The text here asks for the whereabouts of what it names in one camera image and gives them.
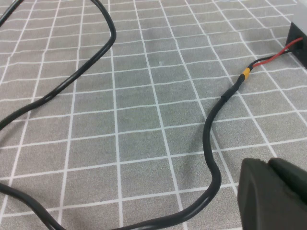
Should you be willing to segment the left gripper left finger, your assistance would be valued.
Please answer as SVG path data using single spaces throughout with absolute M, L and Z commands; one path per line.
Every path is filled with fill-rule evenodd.
M 305 230 L 307 204 L 273 171 L 268 162 L 242 161 L 237 195 L 244 230 Z

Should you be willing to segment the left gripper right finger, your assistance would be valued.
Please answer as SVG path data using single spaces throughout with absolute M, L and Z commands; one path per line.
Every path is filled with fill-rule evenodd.
M 268 165 L 279 178 L 306 204 L 307 172 L 281 158 L 272 158 Z

